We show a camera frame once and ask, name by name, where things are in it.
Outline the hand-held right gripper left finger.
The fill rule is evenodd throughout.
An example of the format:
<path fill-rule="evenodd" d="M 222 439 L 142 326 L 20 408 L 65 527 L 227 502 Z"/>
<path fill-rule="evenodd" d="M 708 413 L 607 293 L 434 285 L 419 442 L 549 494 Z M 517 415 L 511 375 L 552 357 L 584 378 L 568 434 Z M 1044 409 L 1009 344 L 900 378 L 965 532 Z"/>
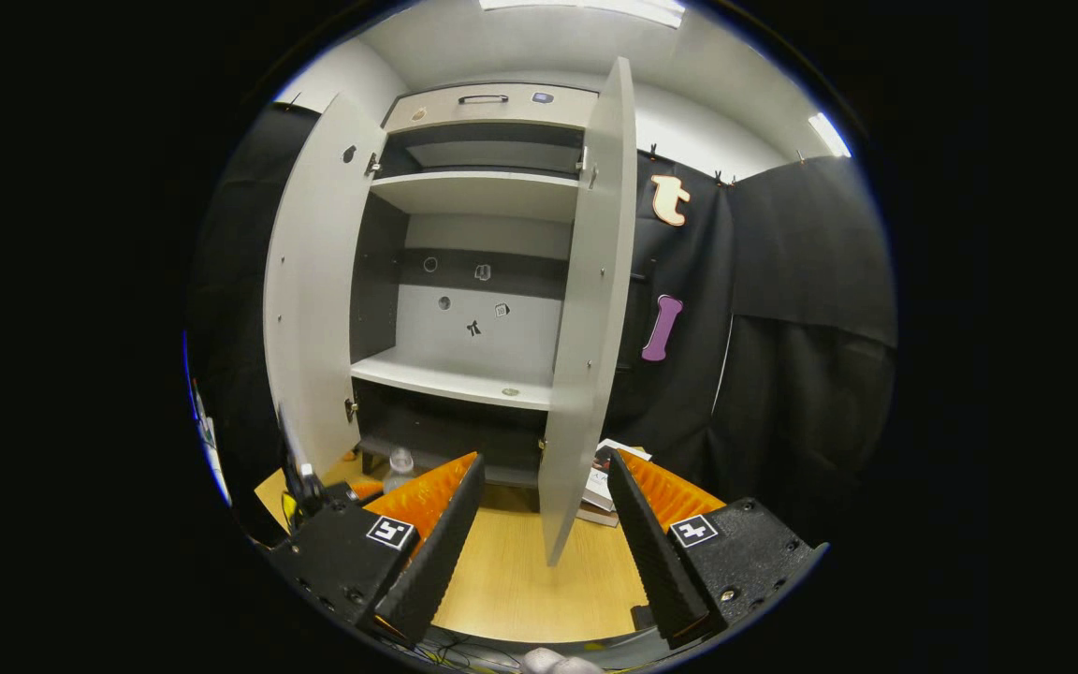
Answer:
<path fill-rule="evenodd" d="M 444 601 L 484 486 L 484 458 L 470 452 L 372 503 L 324 509 L 267 559 L 333 622 L 415 647 Z"/>

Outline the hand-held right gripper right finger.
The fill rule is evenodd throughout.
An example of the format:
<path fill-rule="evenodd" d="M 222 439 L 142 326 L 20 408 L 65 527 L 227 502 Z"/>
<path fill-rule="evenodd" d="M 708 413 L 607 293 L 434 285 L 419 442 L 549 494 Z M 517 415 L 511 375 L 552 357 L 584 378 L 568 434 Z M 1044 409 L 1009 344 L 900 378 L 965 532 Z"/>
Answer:
<path fill-rule="evenodd" d="M 827 555 L 752 496 L 724 504 L 611 448 L 607 486 L 657 631 L 677 649 L 746 630 Z"/>

